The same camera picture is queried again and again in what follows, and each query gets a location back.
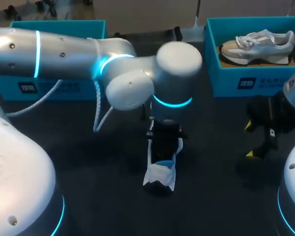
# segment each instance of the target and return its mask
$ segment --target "white robotic arm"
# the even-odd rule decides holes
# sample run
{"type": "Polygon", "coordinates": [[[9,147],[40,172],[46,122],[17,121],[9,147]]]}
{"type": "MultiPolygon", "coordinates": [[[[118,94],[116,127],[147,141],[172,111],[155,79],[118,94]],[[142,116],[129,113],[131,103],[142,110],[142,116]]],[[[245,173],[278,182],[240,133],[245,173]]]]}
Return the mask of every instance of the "white robotic arm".
{"type": "MultiPolygon", "coordinates": [[[[157,148],[150,140],[150,164],[172,158],[178,139],[182,143],[179,121],[192,100],[192,82],[201,66],[199,51],[183,42],[167,43],[156,56],[138,58],[133,46],[120,38],[81,39],[0,28],[0,75],[94,80],[97,104],[100,83],[112,107],[123,111],[151,97],[157,128],[152,125],[148,136],[157,148]]],[[[156,180],[145,178],[145,183],[156,180]]],[[[64,224],[64,198],[49,156],[15,129],[0,107],[0,236],[67,235],[64,224]]]]}

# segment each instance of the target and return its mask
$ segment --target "sneaker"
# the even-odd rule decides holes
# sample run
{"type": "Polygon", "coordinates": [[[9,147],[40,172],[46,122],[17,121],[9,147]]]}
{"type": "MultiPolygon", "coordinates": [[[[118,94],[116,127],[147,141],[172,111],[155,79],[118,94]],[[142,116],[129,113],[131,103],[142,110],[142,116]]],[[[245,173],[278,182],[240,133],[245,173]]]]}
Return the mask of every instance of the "sneaker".
{"type": "Polygon", "coordinates": [[[274,64],[289,64],[289,56],[295,46],[295,35],[292,31],[277,34],[268,30],[249,33],[224,43],[220,50],[226,61],[239,65],[248,65],[261,60],[274,64]]]}

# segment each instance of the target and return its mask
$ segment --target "teal box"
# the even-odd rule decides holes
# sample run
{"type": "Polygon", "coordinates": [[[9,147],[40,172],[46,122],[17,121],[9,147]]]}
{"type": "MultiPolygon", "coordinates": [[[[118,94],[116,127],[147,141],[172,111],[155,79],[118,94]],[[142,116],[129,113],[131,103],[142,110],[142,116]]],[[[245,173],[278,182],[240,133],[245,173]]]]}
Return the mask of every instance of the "teal box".
{"type": "MultiPolygon", "coordinates": [[[[80,38],[102,39],[107,37],[106,22],[92,21],[16,21],[11,27],[39,30],[80,38]]],[[[5,101],[37,101],[56,83],[44,78],[0,76],[0,93],[5,101]]],[[[96,90],[92,80],[68,80],[61,83],[52,93],[50,101],[96,100],[96,90]]]]}
{"type": "MultiPolygon", "coordinates": [[[[295,73],[295,66],[232,67],[221,66],[216,47],[264,29],[272,33],[295,34],[295,17],[209,18],[205,30],[205,60],[214,97],[271,96],[295,73]]],[[[295,48],[292,53],[295,61],[295,48]]]]}

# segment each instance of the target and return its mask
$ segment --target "glowing blue light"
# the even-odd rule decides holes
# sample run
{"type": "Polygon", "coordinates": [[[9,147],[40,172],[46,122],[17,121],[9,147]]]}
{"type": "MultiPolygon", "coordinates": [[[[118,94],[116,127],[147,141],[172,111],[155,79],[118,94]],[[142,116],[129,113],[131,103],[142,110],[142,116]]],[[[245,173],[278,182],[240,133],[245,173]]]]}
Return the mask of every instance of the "glowing blue light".
{"type": "Polygon", "coordinates": [[[281,216],[283,218],[283,220],[285,221],[285,224],[290,228],[290,230],[295,234],[295,231],[291,228],[291,226],[289,225],[289,223],[287,223],[282,211],[281,211],[281,207],[280,207],[280,202],[279,202],[279,191],[280,191],[280,188],[279,190],[277,191],[277,204],[279,205],[279,210],[280,210],[280,213],[281,213],[281,216]]]}
{"type": "Polygon", "coordinates": [[[38,77],[39,64],[40,64],[40,33],[39,31],[36,31],[36,64],[35,64],[34,78],[38,77]]]}
{"type": "Polygon", "coordinates": [[[172,107],[172,108],[179,108],[179,107],[187,106],[192,101],[192,97],[190,97],[189,100],[186,102],[179,103],[179,104],[170,104],[170,103],[163,102],[163,101],[159,100],[155,95],[153,95],[153,97],[155,98],[156,101],[158,101],[163,106],[172,107]]]}
{"type": "Polygon", "coordinates": [[[50,236],[55,236],[56,235],[56,232],[57,232],[57,230],[58,230],[58,228],[59,228],[59,226],[60,226],[60,224],[62,222],[62,219],[63,219],[63,214],[64,214],[64,197],[63,196],[62,196],[62,204],[63,204],[63,206],[62,206],[62,213],[61,213],[60,220],[59,220],[59,222],[57,224],[57,227],[55,228],[54,232],[50,236]]]}
{"type": "Polygon", "coordinates": [[[115,55],[115,56],[112,56],[110,57],[109,59],[107,59],[103,64],[102,66],[100,67],[100,70],[99,70],[99,73],[100,75],[102,75],[102,72],[105,68],[105,66],[110,63],[112,60],[115,60],[117,58],[133,58],[134,56],[133,55],[128,55],[128,54],[119,54],[119,55],[115,55]]]}

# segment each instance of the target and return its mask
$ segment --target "cable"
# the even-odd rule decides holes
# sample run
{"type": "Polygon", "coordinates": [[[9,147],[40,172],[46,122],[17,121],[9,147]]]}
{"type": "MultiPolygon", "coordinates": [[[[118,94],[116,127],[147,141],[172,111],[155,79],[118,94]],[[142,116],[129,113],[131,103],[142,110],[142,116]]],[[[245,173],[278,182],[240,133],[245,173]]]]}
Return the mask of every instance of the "cable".
{"type": "Polygon", "coordinates": [[[54,91],[56,91],[56,89],[60,86],[60,84],[63,82],[63,80],[58,80],[55,85],[48,91],[48,93],[46,93],[43,97],[41,97],[37,102],[35,102],[34,104],[30,105],[29,107],[26,107],[18,112],[11,112],[11,113],[7,113],[6,115],[8,117],[17,117],[19,115],[22,115],[28,111],[30,111],[31,109],[37,107],[39,104],[41,104],[42,102],[44,102],[54,91]]]}
{"type": "Polygon", "coordinates": [[[103,123],[105,122],[106,118],[109,116],[109,114],[113,111],[113,107],[110,107],[108,112],[103,116],[102,120],[98,124],[99,121],[99,115],[100,115],[100,108],[101,108],[101,97],[100,97],[100,87],[99,83],[95,81],[95,88],[96,88],[96,113],[95,113],[95,119],[94,119],[94,125],[93,125],[93,132],[96,133],[100,130],[103,123]]]}
{"type": "MultiPolygon", "coordinates": [[[[56,91],[56,89],[61,85],[62,82],[63,82],[63,80],[58,80],[56,82],[56,84],[48,91],[48,93],[46,93],[37,102],[35,102],[34,104],[30,105],[29,107],[26,107],[26,108],[24,108],[24,109],[22,109],[20,111],[17,111],[17,112],[7,113],[6,115],[9,118],[11,118],[11,117],[17,117],[17,116],[20,116],[20,115],[22,115],[22,114],[24,114],[24,113],[26,113],[26,112],[34,109],[35,107],[37,107],[41,103],[43,103],[54,91],[56,91]]],[[[110,107],[110,109],[108,110],[108,112],[102,118],[101,122],[98,124],[99,115],[100,115],[100,109],[101,109],[101,93],[100,93],[99,83],[97,81],[95,81],[94,83],[95,83],[95,88],[96,88],[96,113],[95,113],[95,118],[94,118],[93,132],[95,133],[95,132],[98,132],[100,130],[100,128],[104,124],[106,118],[112,112],[113,107],[110,107]]]]}

